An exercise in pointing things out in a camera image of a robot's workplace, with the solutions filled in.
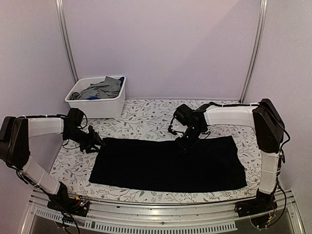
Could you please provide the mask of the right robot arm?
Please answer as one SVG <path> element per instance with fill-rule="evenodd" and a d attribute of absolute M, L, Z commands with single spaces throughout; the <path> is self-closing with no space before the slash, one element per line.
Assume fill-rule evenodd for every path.
<path fill-rule="evenodd" d="M 285 161 L 284 136 L 288 136 L 285 124 L 268 98 L 250 104 L 217 104 L 209 102 L 197 109 L 186 104 L 176 108 L 173 118 L 186 127 L 183 135 L 176 140 L 182 150 L 194 146 L 208 127 L 216 125 L 237 125 L 252 128 L 260 151 L 261 177 L 257 198 L 252 202 L 255 212 L 261 213 L 271 204 L 276 188 L 281 164 Z"/>

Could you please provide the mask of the black t-shirt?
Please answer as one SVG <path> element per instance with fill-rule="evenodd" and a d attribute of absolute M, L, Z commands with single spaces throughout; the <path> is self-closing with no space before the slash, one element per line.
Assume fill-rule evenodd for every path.
<path fill-rule="evenodd" d="M 89 182 L 135 190 L 208 193 L 246 187 L 231 136 L 199 139 L 184 152 L 176 141 L 107 137 Z"/>

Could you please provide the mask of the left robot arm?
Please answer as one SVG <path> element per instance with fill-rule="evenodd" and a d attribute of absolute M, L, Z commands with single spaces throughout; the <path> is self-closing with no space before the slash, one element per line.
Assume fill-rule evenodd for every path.
<path fill-rule="evenodd" d="M 0 125 L 0 158 L 26 183 L 42 189 L 63 212 L 69 211 L 74 201 L 62 182 L 49 175 L 31 154 L 31 141 L 46 136 L 60 136 L 72 141 L 86 153 L 98 152 L 105 143 L 91 125 L 82 121 L 86 114 L 70 108 L 67 114 L 37 116 L 6 116 Z"/>

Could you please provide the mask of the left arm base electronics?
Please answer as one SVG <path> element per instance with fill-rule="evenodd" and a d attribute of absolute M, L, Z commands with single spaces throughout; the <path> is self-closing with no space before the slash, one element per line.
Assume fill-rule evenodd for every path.
<path fill-rule="evenodd" d="M 86 217 L 89 211 L 90 201 L 79 197 L 56 197 L 49 196 L 47 207 L 60 212 L 68 212 L 71 215 Z"/>

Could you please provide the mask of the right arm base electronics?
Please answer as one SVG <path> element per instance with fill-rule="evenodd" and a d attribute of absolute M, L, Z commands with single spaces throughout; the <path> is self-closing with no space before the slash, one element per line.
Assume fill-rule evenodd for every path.
<path fill-rule="evenodd" d="M 276 217 L 277 203 L 264 198 L 254 198 L 235 203 L 234 211 L 239 217 L 250 217 L 251 224 L 257 229 L 267 228 Z"/>

